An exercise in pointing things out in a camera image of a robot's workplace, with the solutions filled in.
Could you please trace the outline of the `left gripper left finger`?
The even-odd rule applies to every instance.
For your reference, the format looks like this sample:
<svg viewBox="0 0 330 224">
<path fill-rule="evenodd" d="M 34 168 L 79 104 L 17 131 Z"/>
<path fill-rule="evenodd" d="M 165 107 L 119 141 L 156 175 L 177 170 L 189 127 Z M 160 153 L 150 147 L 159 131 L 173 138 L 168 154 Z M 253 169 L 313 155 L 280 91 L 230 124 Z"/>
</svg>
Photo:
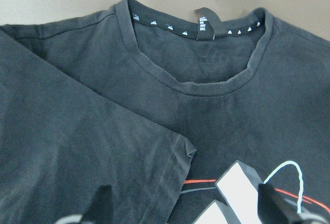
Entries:
<svg viewBox="0 0 330 224">
<path fill-rule="evenodd" d="M 97 188 L 92 201 L 81 218 L 81 223 L 112 223 L 113 204 L 111 185 Z"/>
</svg>

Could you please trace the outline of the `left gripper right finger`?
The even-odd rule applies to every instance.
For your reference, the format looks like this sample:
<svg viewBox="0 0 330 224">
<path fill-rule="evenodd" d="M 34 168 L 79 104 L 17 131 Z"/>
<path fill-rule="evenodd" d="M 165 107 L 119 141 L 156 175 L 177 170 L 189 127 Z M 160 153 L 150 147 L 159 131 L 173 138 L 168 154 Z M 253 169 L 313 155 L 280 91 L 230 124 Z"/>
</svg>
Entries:
<svg viewBox="0 0 330 224">
<path fill-rule="evenodd" d="M 298 213 L 271 184 L 258 185 L 257 214 L 261 223 L 302 223 Z"/>
</svg>

